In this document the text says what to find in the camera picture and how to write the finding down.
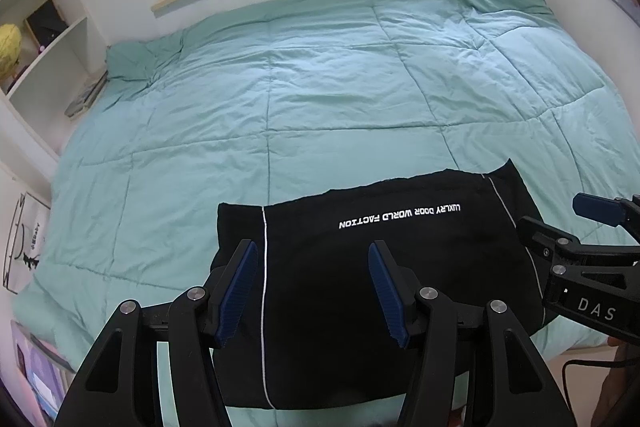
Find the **bookshelf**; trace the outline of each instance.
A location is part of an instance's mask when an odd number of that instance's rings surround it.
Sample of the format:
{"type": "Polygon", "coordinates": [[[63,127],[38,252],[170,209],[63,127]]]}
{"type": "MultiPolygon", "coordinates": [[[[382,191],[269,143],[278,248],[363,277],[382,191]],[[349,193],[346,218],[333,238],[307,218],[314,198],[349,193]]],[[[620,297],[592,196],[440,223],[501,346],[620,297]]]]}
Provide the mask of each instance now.
{"type": "MultiPolygon", "coordinates": [[[[28,64],[8,92],[0,92],[0,112],[4,111],[5,120],[11,121],[14,129],[5,127],[0,132],[5,140],[14,139],[23,156],[45,153],[57,163],[78,124],[65,116],[65,109],[90,78],[104,72],[106,46],[81,0],[53,0],[68,27],[39,54],[24,20],[45,1],[0,0],[0,25],[13,23],[20,28],[19,62],[21,66],[28,64]],[[24,140],[24,131],[30,140],[24,140]]],[[[9,167],[14,172],[20,169],[9,167]]],[[[49,178],[50,172],[42,174],[49,178]]]]}

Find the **quilted blanket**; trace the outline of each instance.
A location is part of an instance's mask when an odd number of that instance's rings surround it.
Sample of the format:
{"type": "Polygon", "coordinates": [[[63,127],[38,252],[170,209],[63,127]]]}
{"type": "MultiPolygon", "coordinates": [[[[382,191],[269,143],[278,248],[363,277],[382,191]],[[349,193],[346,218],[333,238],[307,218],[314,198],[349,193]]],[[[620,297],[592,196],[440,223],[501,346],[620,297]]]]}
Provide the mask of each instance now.
{"type": "MultiPolygon", "coordinates": [[[[577,192],[629,196],[640,148],[620,96],[544,0],[282,0],[108,54],[110,82],[60,159],[46,251],[18,320],[78,367],[116,306],[201,284],[221,201],[268,204],[511,158],[543,218],[577,192]]],[[[557,319],[545,356],[601,335],[557,319]]],[[[166,354],[162,407],[176,425],[166,354]]],[[[231,410],[234,425],[391,422],[402,397],[321,411],[231,410]]]]}

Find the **silver bolt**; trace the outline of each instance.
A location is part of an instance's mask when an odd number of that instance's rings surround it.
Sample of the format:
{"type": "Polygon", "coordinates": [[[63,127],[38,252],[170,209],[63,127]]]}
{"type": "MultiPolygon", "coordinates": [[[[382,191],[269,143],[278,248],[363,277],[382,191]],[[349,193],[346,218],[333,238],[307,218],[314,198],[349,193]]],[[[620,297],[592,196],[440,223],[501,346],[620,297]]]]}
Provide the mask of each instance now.
{"type": "Polygon", "coordinates": [[[190,298],[192,301],[199,301],[204,297],[204,294],[205,294],[204,288],[201,288],[200,286],[195,286],[187,292],[187,297],[190,298]]]}
{"type": "Polygon", "coordinates": [[[129,314],[135,309],[136,309],[136,303],[133,301],[124,301],[120,305],[120,313],[124,313],[125,315],[129,314]]]}
{"type": "Polygon", "coordinates": [[[438,291],[436,288],[430,288],[426,286],[425,288],[420,289],[420,297],[423,299],[427,299],[428,301],[433,301],[434,298],[438,296],[438,291]]]}
{"type": "Polygon", "coordinates": [[[491,309],[496,313],[507,311],[507,305],[502,301],[491,301],[491,309]]]}

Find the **folded black clothing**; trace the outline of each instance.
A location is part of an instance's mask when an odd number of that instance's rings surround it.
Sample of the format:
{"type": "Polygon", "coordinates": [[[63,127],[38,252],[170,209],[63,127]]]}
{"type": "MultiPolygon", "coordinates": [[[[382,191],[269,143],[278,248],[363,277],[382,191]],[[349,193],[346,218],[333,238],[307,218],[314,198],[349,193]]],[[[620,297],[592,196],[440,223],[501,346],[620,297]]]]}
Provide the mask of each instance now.
{"type": "MultiPolygon", "coordinates": [[[[367,266],[379,239],[421,284],[467,304],[500,299],[538,331],[552,318],[549,264],[518,241],[522,216],[540,219],[510,160],[487,174],[447,169],[264,207],[220,204],[212,268],[245,238],[261,256],[238,331],[214,354],[226,405],[318,409],[406,392],[415,351],[389,336],[367,266]]],[[[469,347],[458,346],[459,373],[469,347]]]]}

